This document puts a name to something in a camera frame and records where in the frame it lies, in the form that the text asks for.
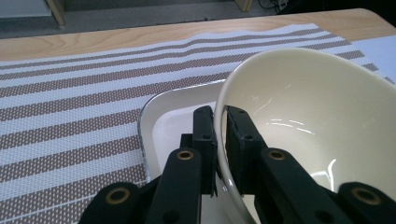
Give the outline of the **cream ceramic bowl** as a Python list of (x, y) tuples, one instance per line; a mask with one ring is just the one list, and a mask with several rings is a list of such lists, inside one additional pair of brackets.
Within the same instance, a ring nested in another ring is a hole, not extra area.
[(396, 84), (312, 49), (267, 50), (231, 72), (214, 116), (219, 197), (232, 224), (257, 224), (227, 162), (228, 105), (247, 111), (267, 146), (288, 151), (322, 187), (361, 182), (396, 201)]

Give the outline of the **white cabinet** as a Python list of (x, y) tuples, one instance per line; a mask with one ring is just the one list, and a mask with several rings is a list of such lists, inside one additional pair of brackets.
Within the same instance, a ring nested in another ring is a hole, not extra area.
[(0, 0), (0, 19), (50, 15), (46, 0)]

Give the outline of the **white square plate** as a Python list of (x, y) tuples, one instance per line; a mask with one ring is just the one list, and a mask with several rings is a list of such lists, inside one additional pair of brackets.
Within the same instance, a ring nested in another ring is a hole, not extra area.
[[(221, 80), (159, 93), (144, 106), (138, 121), (138, 131), (145, 151), (149, 177), (162, 174), (169, 154), (179, 148), (181, 135), (192, 132), (193, 111), (201, 106), (216, 105), (223, 82)], [(238, 212), (221, 180), (218, 194), (202, 197), (201, 224), (256, 224), (254, 198), (245, 196), (246, 222)]]

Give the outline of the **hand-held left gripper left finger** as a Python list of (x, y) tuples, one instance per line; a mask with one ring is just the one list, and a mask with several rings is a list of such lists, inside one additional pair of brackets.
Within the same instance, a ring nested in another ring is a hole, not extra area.
[(191, 147), (201, 153), (201, 193), (211, 197), (217, 196), (217, 140), (213, 127), (213, 111), (209, 105), (201, 106), (193, 111), (192, 133), (181, 135), (180, 146)]

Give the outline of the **striped woven placemat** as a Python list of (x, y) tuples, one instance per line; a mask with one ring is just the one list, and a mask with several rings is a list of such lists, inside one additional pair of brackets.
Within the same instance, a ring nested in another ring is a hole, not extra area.
[(137, 122), (152, 96), (224, 79), (257, 52), (290, 47), (391, 75), (373, 49), (313, 23), (0, 61), (0, 224), (75, 224), (106, 185), (148, 183)]

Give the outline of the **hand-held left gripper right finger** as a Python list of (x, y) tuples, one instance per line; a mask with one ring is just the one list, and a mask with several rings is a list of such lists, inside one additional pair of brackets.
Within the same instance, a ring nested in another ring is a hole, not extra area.
[(233, 181), (240, 194), (256, 191), (256, 160), (267, 148), (247, 111), (226, 106), (226, 155)]

